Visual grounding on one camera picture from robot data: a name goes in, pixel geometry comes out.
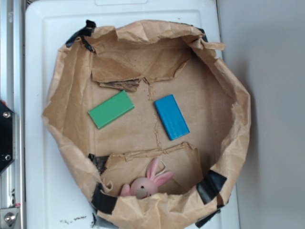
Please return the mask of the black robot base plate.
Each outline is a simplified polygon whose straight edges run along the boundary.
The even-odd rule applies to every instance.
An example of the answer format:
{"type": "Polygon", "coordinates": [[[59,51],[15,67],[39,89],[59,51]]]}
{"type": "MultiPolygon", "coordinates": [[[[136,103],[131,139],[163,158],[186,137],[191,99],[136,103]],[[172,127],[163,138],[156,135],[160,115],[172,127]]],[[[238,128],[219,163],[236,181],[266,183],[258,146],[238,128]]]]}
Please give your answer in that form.
{"type": "Polygon", "coordinates": [[[13,153],[13,115],[4,101],[0,101],[0,174],[14,160],[13,153]]]}

